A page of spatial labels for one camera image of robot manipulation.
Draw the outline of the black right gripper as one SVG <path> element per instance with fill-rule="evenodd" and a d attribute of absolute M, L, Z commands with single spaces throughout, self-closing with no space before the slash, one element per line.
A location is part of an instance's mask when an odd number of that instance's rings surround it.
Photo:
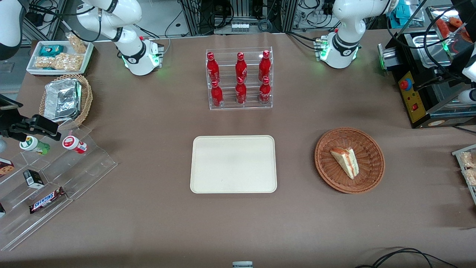
<path fill-rule="evenodd" d="M 60 132 L 57 132 L 58 124 L 40 114 L 35 114 L 34 118 L 22 119 L 14 123 L 1 120 L 0 130 L 1 136 L 4 138 L 13 138 L 17 141 L 25 141 L 28 134 L 46 136 L 55 141 L 60 141 L 62 136 Z"/>

